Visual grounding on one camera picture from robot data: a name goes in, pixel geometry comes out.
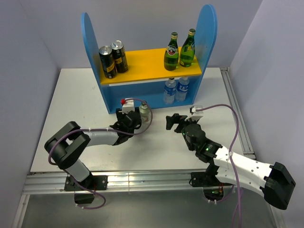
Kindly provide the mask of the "clear Chang bottle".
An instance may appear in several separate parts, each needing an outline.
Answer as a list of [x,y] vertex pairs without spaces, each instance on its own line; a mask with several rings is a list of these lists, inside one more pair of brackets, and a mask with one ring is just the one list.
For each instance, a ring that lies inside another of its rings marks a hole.
[[139,106],[139,112],[141,116],[142,123],[149,123],[151,120],[151,111],[148,108],[146,101],[141,102],[141,105]]

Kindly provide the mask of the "water bottle blue label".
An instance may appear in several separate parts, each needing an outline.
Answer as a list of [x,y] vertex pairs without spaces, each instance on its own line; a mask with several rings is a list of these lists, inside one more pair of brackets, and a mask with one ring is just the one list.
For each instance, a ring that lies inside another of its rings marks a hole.
[[164,86],[164,102],[167,105],[170,105],[174,102],[175,94],[176,94],[176,81],[174,78],[169,78],[165,82]]
[[181,77],[177,83],[175,100],[178,102],[183,102],[186,98],[188,88],[189,88],[189,79],[188,77]]

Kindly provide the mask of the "green Perrier bottle red label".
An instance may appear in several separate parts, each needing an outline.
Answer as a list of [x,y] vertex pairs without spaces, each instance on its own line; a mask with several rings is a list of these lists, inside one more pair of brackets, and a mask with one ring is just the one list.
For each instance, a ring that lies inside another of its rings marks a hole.
[[171,40],[164,54],[164,68],[168,71],[173,71],[179,61],[179,49],[177,44],[178,33],[171,33]]

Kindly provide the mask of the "green Perrier bottle yellow label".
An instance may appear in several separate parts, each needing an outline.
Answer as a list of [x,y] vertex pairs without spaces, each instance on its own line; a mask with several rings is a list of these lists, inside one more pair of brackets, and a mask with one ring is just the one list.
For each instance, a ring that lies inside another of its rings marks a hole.
[[190,67],[195,56],[195,29],[191,28],[188,32],[187,39],[185,40],[180,51],[180,65],[182,67]]

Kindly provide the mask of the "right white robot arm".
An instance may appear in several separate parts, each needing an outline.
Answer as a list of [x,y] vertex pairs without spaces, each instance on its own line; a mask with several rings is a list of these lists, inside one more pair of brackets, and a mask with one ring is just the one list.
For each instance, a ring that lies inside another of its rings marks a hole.
[[237,153],[230,156],[228,148],[208,139],[198,122],[185,115],[167,116],[166,129],[174,124],[177,125],[174,131],[182,134],[188,149],[208,164],[205,171],[190,174],[191,186],[239,185],[259,194],[270,205],[287,209],[296,182],[283,164],[262,163]]

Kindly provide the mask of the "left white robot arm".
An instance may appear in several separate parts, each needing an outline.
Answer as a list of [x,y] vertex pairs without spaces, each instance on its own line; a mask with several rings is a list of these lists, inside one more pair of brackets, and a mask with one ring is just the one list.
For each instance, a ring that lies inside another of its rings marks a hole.
[[94,145],[120,145],[131,138],[134,131],[142,125],[138,107],[127,114],[117,109],[116,117],[117,121],[114,124],[100,132],[85,131],[75,121],[70,121],[44,145],[55,165],[74,177],[76,185],[82,190],[92,190],[102,184],[102,181],[98,181],[80,161],[79,157],[84,149]]

